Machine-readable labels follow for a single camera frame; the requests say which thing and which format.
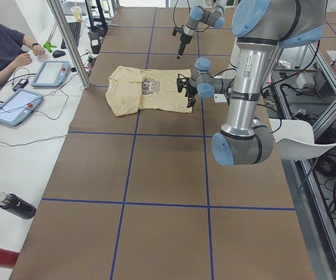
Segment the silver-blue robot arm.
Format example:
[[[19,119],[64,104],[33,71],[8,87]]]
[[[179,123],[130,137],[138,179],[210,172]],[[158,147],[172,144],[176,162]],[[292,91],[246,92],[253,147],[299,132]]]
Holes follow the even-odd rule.
[[[210,60],[201,57],[189,78],[177,80],[189,107],[195,104],[196,96],[229,95],[226,122],[212,137],[212,153],[219,164],[251,165],[270,156],[272,135],[255,112],[277,58],[275,51],[321,39],[326,9],[326,1],[241,1],[232,19],[232,33],[240,50],[234,78],[213,78]]]
[[[202,6],[193,7],[189,14],[186,24],[181,27],[175,25],[173,27],[172,35],[180,34],[180,46],[177,52],[177,59],[179,60],[186,49],[186,46],[191,43],[195,32],[198,32],[199,23],[203,23],[208,27],[221,29],[224,25],[224,12],[227,1],[215,1],[214,8],[211,12],[205,10]]]

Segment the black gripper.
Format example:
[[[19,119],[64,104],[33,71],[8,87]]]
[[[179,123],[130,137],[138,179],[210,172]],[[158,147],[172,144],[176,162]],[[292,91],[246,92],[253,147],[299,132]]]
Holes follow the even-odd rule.
[[[195,95],[198,93],[197,88],[187,83],[184,86],[184,89],[185,89],[185,97],[188,98],[187,108],[194,107],[196,103]]]
[[[187,44],[190,44],[192,40],[192,35],[187,35],[185,33],[181,33],[181,37],[180,37],[180,46],[177,52],[177,59],[179,60],[182,55],[184,54],[185,48]]]

